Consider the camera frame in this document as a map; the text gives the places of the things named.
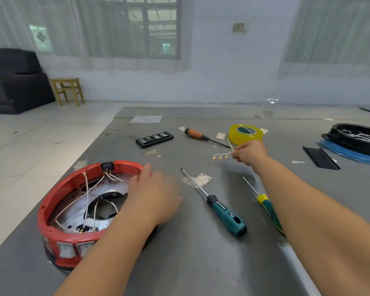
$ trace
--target screwdriver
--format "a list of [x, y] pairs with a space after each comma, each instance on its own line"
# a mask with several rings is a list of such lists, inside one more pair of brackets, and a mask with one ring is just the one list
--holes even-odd
[[260, 203], [264, 208], [265, 210], [267, 211], [267, 213], [269, 213], [271, 219], [273, 220], [274, 222], [274, 225], [277, 227], [277, 229], [280, 230], [280, 232], [282, 234], [285, 234], [284, 233], [284, 230], [282, 229], [282, 226], [281, 226], [281, 223], [280, 221], [278, 220], [278, 217], [274, 211], [274, 208], [273, 208], [273, 205], [271, 204], [271, 201], [270, 199], [267, 197], [266, 194], [259, 194], [255, 188], [252, 187], [252, 185], [242, 176], [243, 180], [247, 182], [247, 184], [252, 188], [253, 191], [255, 191], [255, 193], [257, 194], [257, 200], [258, 200], [258, 203]]
[[207, 196], [207, 204], [212, 207], [215, 214], [222, 220], [229, 232], [235, 237], [242, 237], [247, 232], [247, 227], [241, 218], [220, 203], [215, 195], [210, 195], [201, 188], [183, 168], [181, 168], [181, 171]]
[[220, 143], [220, 142], [215, 141], [215, 140], [211, 140], [206, 135], [203, 135], [202, 133], [200, 133], [196, 130], [193, 130], [193, 129], [186, 128], [185, 129], [185, 134], [187, 134], [189, 137], [192, 137], [192, 138], [195, 138], [195, 139], [202, 139], [202, 140], [206, 140], [206, 141], [212, 141], [212, 142], [215, 142], [217, 144], [221, 144], [223, 146], [226, 146], [227, 148], [231, 148], [230, 146], [228, 146], [226, 144]]

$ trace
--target floor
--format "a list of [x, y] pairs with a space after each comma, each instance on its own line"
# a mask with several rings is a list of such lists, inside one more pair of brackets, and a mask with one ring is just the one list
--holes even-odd
[[0, 115], [0, 244], [124, 106], [225, 105], [70, 102]]

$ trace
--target forearm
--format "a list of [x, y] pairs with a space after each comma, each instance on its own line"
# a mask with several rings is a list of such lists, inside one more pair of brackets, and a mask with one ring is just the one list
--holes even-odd
[[54, 296], [122, 295], [152, 229], [153, 226], [119, 211], [106, 233]]
[[320, 291], [369, 295], [370, 224], [273, 159], [255, 170], [288, 240]]

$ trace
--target red circular housing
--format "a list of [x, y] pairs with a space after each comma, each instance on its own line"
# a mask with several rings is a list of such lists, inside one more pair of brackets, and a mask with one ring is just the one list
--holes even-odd
[[[112, 174], [122, 173], [139, 175], [143, 166], [130, 161], [114, 161]], [[43, 235], [45, 251], [49, 259], [57, 267], [72, 270], [82, 259], [82, 246], [87, 247], [94, 244], [105, 232], [105, 230], [85, 233], [69, 233], [61, 231], [49, 225], [49, 219], [55, 207], [74, 189], [79, 189], [85, 184], [83, 172], [86, 172], [88, 179], [101, 178], [104, 174], [102, 164], [93, 164], [79, 169], [61, 180], [45, 197], [38, 212], [38, 228]]]

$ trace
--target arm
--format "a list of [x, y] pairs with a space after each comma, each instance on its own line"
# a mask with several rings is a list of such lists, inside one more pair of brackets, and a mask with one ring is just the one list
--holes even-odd
[[370, 295], [370, 224], [271, 159], [259, 140], [233, 152], [253, 167], [285, 234], [323, 295]]
[[54, 296], [122, 295], [142, 247], [157, 224], [167, 222], [182, 198], [173, 181], [150, 178], [149, 164], [129, 182], [128, 198], [106, 233]]

